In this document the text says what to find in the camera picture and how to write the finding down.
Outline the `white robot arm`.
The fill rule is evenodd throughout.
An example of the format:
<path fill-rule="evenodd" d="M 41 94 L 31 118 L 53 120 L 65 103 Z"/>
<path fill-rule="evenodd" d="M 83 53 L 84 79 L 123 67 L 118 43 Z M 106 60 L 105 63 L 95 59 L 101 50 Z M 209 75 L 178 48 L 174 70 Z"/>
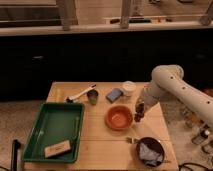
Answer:
<path fill-rule="evenodd" d="M 213 97 L 187 84 L 184 70 L 179 65 L 159 65 L 151 72 L 151 81 L 141 90 L 135 104 L 139 122 L 154 105 L 170 93 L 213 130 Z"/>

